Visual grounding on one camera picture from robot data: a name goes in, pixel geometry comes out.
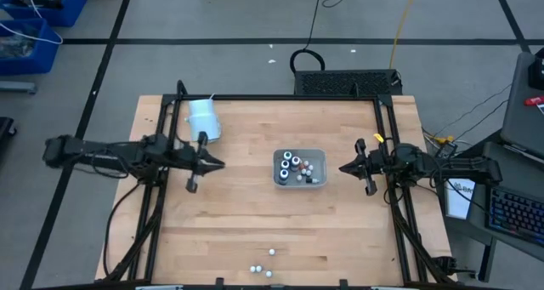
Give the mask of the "dark grey desk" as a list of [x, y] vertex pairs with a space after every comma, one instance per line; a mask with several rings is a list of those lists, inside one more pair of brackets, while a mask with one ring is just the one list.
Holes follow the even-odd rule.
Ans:
[[544, 90], [529, 84], [529, 67], [535, 61], [531, 53], [518, 55], [501, 137], [522, 151], [544, 159], [544, 113], [537, 106], [524, 104], [527, 99], [544, 96]]

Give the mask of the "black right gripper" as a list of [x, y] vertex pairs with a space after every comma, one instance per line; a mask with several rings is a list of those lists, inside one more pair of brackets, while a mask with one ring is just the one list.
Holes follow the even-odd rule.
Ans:
[[376, 150], [366, 152], [365, 140], [358, 139], [354, 148], [357, 153], [356, 158], [352, 162], [342, 165], [340, 167], [341, 172], [352, 175], [357, 179], [363, 179], [366, 182], [365, 193], [368, 196], [373, 196], [377, 192], [377, 184], [372, 176], [384, 173], [384, 169], [390, 168], [393, 164], [393, 158], [388, 152], [387, 142], [380, 143]]

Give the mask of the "grey plastic tray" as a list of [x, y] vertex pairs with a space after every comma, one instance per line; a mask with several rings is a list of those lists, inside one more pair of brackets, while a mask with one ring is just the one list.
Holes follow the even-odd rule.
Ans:
[[[285, 151], [290, 151], [292, 157], [298, 156], [301, 159], [300, 164], [303, 164], [303, 161], [309, 161], [309, 165], [314, 166], [314, 170], [308, 170], [308, 166], [304, 166], [307, 169], [305, 175], [301, 174], [301, 170], [298, 169], [298, 166], [292, 166], [292, 159], [289, 160], [290, 167], [287, 169], [289, 172], [289, 177], [286, 185], [280, 185], [278, 183], [279, 173], [282, 170], [281, 162], [285, 160], [283, 154]], [[297, 176], [302, 175], [302, 180], [297, 181]], [[327, 167], [326, 167], [326, 153], [317, 148], [308, 148], [308, 149], [279, 149], [274, 152], [273, 155], [273, 181], [275, 185], [280, 189], [285, 190], [317, 190], [323, 186], [327, 181]], [[318, 179], [320, 183], [318, 184], [307, 184], [306, 179], [313, 178]]]

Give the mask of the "small black electronics box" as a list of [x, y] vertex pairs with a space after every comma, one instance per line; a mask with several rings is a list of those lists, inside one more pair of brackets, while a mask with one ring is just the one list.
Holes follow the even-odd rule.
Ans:
[[452, 142], [446, 142], [440, 145], [439, 150], [435, 154], [437, 158], [452, 158], [457, 153], [458, 146]]

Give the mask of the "blue plastic bin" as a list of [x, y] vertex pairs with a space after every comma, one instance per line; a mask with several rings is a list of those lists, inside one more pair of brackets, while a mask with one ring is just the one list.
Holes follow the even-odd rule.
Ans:
[[61, 43], [44, 19], [0, 20], [0, 76], [49, 72]]
[[16, 20], [43, 18], [50, 26], [74, 26], [87, 0], [0, 0]]

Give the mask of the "white cylindrical container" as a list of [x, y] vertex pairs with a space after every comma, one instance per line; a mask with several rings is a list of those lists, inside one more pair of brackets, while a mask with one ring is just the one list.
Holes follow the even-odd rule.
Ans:
[[200, 132], [207, 134], [209, 142], [220, 139], [222, 127], [214, 108], [214, 95], [202, 100], [191, 100], [189, 102], [189, 115], [185, 121], [190, 126], [190, 138], [197, 141]]

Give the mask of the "black desk object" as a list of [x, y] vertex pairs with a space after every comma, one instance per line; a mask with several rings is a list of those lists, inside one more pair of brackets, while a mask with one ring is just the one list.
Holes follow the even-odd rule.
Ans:
[[528, 84], [544, 91], [544, 48], [535, 53], [535, 59], [528, 67]]

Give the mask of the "black backlit keyboard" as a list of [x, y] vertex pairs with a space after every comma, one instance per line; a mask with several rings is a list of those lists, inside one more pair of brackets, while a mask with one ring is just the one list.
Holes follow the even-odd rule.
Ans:
[[487, 229], [544, 247], [544, 199], [493, 187], [486, 197], [486, 209]]

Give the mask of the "black computer case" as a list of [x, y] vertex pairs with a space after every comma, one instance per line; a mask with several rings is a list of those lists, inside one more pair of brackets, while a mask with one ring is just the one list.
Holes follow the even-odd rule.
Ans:
[[393, 69], [297, 71], [294, 82], [297, 95], [402, 95], [402, 88], [400, 74]]

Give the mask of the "white paper sheet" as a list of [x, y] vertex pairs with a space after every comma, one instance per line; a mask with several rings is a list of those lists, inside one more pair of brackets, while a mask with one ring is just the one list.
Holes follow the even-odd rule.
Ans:
[[468, 217], [475, 183], [470, 179], [445, 181], [445, 215], [465, 220]]

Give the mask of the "black table frame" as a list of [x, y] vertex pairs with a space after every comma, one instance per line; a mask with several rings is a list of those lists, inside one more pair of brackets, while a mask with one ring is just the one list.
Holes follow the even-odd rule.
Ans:
[[[145, 243], [135, 277], [155, 283], [392, 285], [417, 280], [421, 263], [399, 245], [381, 195], [339, 168], [354, 158], [354, 142], [377, 147], [375, 133], [424, 146], [411, 96], [395, 96], [376, 119], [371, 101], [293, 95], [224, 95], [215, 108], [223, 126], [210, 150], [225, 169], [201, 179], [173, 171], [163, 190], [161, 228]], [[320, 148], [328, 180], [317, 190], [282, 190], [272, 176], [280, 148]], [[269, 255], [274, 249], [275, 255]], [[250, 271], [262, 266], [261, 272]], [[273, 275], [267, 277], [270, 270]]]

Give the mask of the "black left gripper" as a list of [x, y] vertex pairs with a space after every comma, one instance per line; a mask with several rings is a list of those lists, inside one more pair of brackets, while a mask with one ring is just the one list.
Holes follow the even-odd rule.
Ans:
[[208, 137], [203, 131], [200, 131], [197, 137], [197, 147], [194, 148], [189, 141], [182, 140], [178, 134], [175, 134], [175, 141], [178, 147], [171, 151], [172, 168], [184, 169], [190, 171], [185, 189], [189, 193], [196, 193], [198, 189], [198, 178], [218, 171], [224, 168], [224, 162], [204, 151], [207, 149]]

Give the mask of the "grey metal bar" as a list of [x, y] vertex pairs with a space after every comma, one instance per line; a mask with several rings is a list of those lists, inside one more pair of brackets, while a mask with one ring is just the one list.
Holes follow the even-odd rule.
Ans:
[[0, 81], [0, 92], [35, 94], [37, 86], [34, 82]]

